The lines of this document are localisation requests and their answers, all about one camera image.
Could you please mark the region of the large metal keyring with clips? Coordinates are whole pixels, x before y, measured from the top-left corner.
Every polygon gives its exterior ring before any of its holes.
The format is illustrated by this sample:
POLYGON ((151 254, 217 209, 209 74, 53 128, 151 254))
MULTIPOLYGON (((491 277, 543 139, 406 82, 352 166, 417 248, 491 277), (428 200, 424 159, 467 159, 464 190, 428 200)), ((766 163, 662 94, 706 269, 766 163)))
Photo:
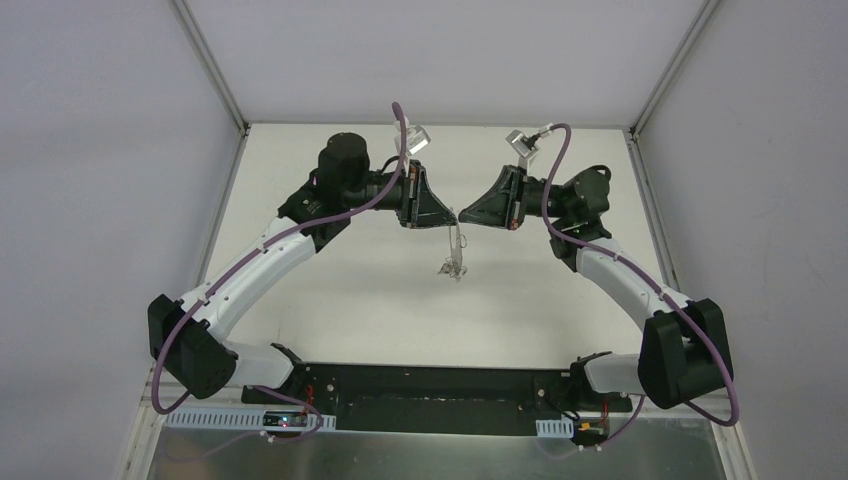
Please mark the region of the large metal keyring with clips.
POLYGON ((467 246, 466 236, 461 232, 460 225, 448 227, 449 255, 444 259, 438 270, 439 275, 447 275, 449 278, 460 282, 467 273, 464 265, 463 251, 467 246))

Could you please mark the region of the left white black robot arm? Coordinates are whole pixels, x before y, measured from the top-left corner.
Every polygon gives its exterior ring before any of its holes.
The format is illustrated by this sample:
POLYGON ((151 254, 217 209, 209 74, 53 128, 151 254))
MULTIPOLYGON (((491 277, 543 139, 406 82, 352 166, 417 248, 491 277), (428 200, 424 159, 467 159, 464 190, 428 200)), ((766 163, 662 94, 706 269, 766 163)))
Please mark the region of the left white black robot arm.
POLYGON ((456 225, 456 215, 431 191, 425 167, 408 156, 419 147, 399 146, 388 172, 371 169, 360 135, 331 136, 308 180, 240 258, 178 299, 161 294, 150 303, 155 372, 168 372, 196 399, 226 386, 259 385, 281 404, 297 402, 305 378, 294 370, 294 355, 278 346, 232 342, 230 333, 272 286, 321 252, 359 213, 392 211, 407 229, 456 225))

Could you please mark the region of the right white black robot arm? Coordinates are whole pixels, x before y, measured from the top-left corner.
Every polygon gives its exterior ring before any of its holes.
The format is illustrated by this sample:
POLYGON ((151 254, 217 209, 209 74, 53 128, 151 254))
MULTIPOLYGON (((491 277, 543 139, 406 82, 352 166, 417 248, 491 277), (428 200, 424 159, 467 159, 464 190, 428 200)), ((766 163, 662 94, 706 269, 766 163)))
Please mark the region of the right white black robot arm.
POLYGON ((528 216, 549 214, 553 255, 601 288, 641 331, 636 354, 600 353, 573 363, 577 376, 569 380, 567 393, 576 407, 590 410, 607 393, 627 393, 669 409, 725 387, 733 370, 721 308, 661 286, 624 254, 601 222, 609 208, 610 180, 606 166, 591 166, 552 186, 544 198, 544 180, 507 165, 458 219, 516 230, 528 216))

